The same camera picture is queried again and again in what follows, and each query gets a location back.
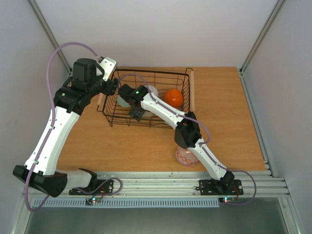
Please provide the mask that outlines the white bowl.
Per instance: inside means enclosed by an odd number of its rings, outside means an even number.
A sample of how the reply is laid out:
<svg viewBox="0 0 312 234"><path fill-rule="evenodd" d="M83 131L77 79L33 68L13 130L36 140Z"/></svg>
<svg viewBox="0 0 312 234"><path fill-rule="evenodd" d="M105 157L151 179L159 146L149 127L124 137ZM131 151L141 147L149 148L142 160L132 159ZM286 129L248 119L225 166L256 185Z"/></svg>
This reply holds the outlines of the white bowl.
<svg viewBox="0 0 312 234"><path fill-rule="evenodd" d="M158 90L156 87L152 85L147 85L146 88L148 89L148 95L150 98L155 99L158 97Z"/></svg>
<svg viewBox="0 0 312 234"><path fill-rule="evenodd" d="M144 114L142 115L142 118L151 118L153 116L154 114L152 112L145 111Z"/></svg>

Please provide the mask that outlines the orange bowl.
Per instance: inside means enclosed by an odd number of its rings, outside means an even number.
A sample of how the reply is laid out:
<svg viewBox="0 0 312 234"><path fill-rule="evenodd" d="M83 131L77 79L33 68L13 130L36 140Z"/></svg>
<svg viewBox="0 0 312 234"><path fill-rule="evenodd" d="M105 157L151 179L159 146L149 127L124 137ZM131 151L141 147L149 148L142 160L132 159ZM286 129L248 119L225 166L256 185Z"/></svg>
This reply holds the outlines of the orange bowl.
<svg viewBox="0 0 312 234"><path fill-rule="evenodd" d="M183 103L183 95L178 89L170 89L164 94L163 100L167 104L177 108Z"/></svg>

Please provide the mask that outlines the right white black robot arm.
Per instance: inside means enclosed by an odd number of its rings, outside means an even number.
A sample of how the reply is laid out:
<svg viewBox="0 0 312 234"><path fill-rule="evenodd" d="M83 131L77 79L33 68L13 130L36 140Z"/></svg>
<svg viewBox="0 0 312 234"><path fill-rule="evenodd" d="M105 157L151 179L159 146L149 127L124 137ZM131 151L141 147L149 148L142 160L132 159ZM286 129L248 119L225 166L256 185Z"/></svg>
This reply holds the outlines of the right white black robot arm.
<svg viewBox="0 0 312 234"><path fill-rule="evenodd" d="M118 95L131 105L136 117L140 117L142 112L148 111L171 126L175 130L176 144L192 152L204 165L218 194L223 195L232 188L233 173L216 158L207 146L207 141L200 133L201 123L193 112L185 113L170 106L144 85L134 89L124 84L119 88Z"/></svg>

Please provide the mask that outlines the red bottom bowl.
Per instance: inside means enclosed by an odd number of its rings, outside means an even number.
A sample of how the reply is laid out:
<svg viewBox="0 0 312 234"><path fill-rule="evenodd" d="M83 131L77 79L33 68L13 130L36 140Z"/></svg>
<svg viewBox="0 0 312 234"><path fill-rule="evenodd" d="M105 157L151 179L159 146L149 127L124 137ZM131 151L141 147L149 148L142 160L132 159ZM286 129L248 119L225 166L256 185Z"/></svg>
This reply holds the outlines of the red bottom bowl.
<svg viewBox="0 0 312 234"><path fill-rule="evenodd" d="M175 151L175 157L184 166L194 166L199 162L198 158L191 151L180 146Z"/></svg>

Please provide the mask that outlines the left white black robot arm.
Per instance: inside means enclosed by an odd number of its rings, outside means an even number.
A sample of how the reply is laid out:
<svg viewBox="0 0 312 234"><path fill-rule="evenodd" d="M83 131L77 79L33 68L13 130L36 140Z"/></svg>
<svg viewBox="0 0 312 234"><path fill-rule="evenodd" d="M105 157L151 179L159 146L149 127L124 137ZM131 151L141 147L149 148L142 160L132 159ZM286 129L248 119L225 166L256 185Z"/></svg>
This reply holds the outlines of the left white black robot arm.
<svg viewBox="0 0 312 234"><path fill-rule="evenodd" d="M70 76L55 93L54 107L43 134L24 165L17 165L13 175L29 187L49 196L57 197L67 189L82 189L95 193L100 184L97 174L80 168L76 171L57 171L57 162L66 139L91 99L102 93L107 96L116 91L118 80L110 79L117 62L109 57L100 63L80 58Z"/></svg>

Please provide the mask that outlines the black wire dish rack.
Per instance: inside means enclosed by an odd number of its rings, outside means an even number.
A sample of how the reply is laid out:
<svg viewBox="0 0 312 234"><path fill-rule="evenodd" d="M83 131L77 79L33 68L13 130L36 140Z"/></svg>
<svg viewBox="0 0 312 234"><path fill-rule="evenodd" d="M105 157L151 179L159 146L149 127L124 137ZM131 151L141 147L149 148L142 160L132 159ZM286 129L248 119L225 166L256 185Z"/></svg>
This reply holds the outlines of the black wire dish rack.
<svg viewBox="0 0 312 234"><path fill-rule="evenodd" d="M142 69L114 71L119 90L100 95L97 111L110 126L127 125L175 128L188 112L195 110L194 71L170 72Z"/></svg>

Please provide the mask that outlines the pale green bowl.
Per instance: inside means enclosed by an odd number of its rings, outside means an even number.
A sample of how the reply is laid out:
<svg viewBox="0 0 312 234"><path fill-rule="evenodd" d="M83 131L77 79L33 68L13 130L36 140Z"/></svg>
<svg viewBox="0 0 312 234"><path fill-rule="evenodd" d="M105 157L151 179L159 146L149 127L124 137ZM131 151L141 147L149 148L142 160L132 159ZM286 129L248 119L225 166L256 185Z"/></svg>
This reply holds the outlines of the pale green bowl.
<svg viewBox="0 0 312 234"><path fill-rule="evenodd" d="M128 103L128 102L126 102L121 96L117 96L117 103L118 103L118 105L119 106L121 106L121 107L125 107L125 108L129 108L129 107L131 107L131 105Z"/></svg>

